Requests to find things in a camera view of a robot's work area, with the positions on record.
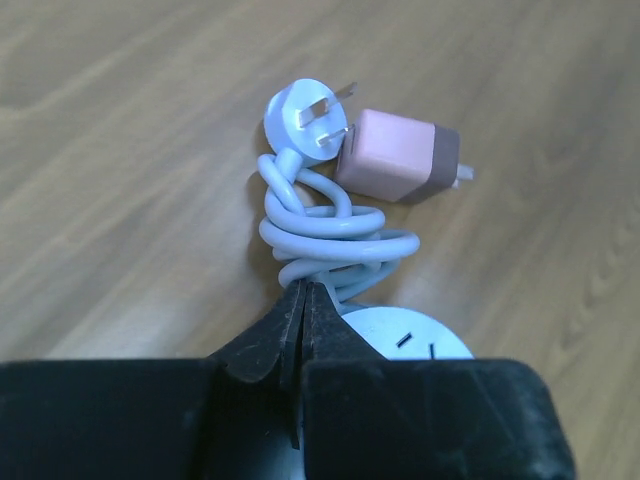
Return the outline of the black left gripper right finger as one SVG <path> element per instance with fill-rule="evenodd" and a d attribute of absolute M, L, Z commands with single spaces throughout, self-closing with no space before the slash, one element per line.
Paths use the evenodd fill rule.
<path fill-rule="evenodd" d="M 386 360 L 308 286 L 301 397 L 309 479 L 571 479 L 541 377 L 509 359 Z"/>

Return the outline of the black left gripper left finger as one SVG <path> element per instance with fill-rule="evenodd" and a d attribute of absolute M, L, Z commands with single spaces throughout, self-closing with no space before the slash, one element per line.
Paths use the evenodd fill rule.
<path fill-rule="evenodd" d="M 195 359 L 6 362 L 5 479 L 300 479 L 305 286 Z"/>

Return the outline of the white round power strip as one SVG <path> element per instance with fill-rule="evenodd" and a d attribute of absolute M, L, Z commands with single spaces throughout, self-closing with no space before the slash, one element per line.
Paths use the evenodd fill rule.
<path fill-rule="evenodd" d="M 460 439 L 448 360 L 466 345 L 433 318 L 405 308 L 313 322 L 301 370 L 307 479 L 452 478 L 445 452 Z"/>

